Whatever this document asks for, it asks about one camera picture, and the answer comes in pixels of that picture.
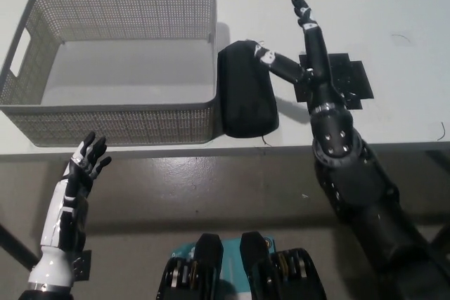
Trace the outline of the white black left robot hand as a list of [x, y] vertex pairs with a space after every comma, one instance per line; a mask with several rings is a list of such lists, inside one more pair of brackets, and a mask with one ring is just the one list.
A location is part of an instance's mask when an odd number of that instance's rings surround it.
[[106, 138], [92, 131], [77, 146], [57, 182], [41, 235], [41, 258], [28, 279], [30, 289], [68, 293], [75, 282], [74, 260], [83, 251], [89, 208], [87, 197], [102, 169]]

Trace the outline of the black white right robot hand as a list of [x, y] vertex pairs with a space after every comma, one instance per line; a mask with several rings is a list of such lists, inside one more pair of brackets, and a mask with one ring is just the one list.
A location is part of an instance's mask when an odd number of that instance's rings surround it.
[[311, 115], [336, 115], [351, 119], [345, 101], [333, 85], [333, 76], [323, 32], [305, 0], [291, 0], [297, 23], [304, 34], [306, 63], [295, 61], [256, 43], [253, 58], [276, 76], [301, 86], [308, 94]]

